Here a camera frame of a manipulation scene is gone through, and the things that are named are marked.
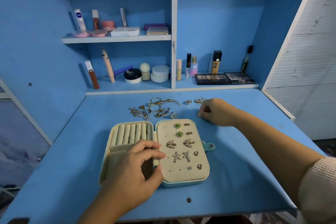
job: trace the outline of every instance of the pink jar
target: pink jar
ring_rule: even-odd
[[[116,29],[116,24],[114,23],[114,21],[100,21],[100,23],[103,29],[107,31],[112,31]]]

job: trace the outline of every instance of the pink sweater sleeve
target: pink sweater sleeve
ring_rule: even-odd
[[[336,223],[336,158],[322,158],[308,170],[299,202],[308,223]]]

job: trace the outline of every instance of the hand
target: hand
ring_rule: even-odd
[[[212,98],[203,101],[197,116],[215,125],[227,127],[235,126],[238,116],[242,112],[222,99]]]
[[[160,147],[160,143],[140,140],[120,158],[115,174],[104,181],[99,194],[113,199],[115,205],[111,207],[117,209],[117,218],[149,199],[161,184],[161,166],[157,166],[146,181],[141,172],[141,166],[146,160],[162,159],[166,156],[165,153],[154,150]]]

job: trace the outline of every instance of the purple pen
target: purple pen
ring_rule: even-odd
[[[117,70],[117,71],[113,71],[113,73],[114,73],[115,75],[116,75],[116,74],[121,74],[121,73],[123,73],[123,72],[125,72],[125,71],[127,71],[127,70],[132,69],[132,68],[133,68],[133,66],[125,67],[125,68],[119,69],[119,70]]]

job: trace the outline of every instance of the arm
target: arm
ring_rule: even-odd
[[[308,169],[324,158],[323,155],[221,99],[205,100],[198,116],[219,126],[237,128],[291,200],[300,207],[298,191],[301,181]]]
[[[145,180],[141,166],[150,158],[164,158],[165,153],[154,150],[160,147],[160,143],[140,140],[126,151],[118,162],[115,175],[107,177],[98,196],[77,224],[113,224],[149,199],[163,180],[162,167],[157,166],[152,176]]]

